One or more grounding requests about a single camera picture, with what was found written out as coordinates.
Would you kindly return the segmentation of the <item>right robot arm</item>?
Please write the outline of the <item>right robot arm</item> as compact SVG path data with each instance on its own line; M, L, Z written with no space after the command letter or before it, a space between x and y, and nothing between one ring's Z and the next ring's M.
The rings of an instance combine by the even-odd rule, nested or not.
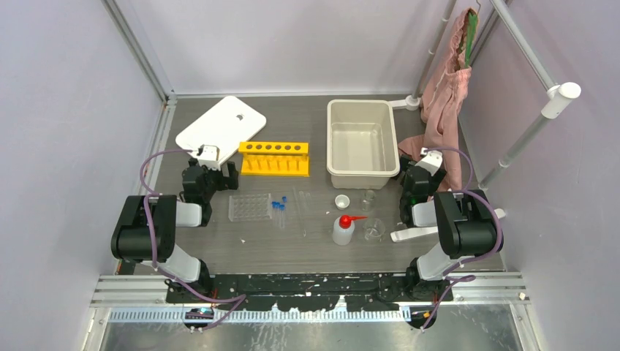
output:
M430 151L416 162L407 154L399 159L402 193L399 213L403 227L390 234L402 242L435 235L439 241L426 254L416 257L406 269L403 291L421 301L439 294L447 285L447 271L465 260L481 257L503 245L495 221L501 209L489 209L485 194L441 192L446 171L442 154Z

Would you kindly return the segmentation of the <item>clear glass test tube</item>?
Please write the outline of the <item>clear glass test tube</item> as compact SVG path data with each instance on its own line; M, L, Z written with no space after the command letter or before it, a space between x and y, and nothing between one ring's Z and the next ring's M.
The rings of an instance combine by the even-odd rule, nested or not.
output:
M301 205L301 197L299 195L299 191L295 187L293 187L292 190L293 190L293 195L295 197L295 204L297 208L300 230L301 230L302 236L305 238L307 236L307 232L306 232L306 225L304 222L305 218L304 218L303 209Z
M299 191L299 195L300 195L300 201L303 205L303 211L305 214L309 215L312 210L311 194L309 192Z

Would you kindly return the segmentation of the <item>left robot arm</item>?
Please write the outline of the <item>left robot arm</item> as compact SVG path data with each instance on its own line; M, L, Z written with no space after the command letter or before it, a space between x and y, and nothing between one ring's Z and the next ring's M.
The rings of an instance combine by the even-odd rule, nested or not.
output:
M206 227L216 192L238 189L235 163L227 161L225 165L227 173L190 159L181 173L183 189L179 195L129 196L111 237L113 256L158 270L173 288L185 285L185 293L196 302L209 299L213 282L208 267L175 242L176 230Z

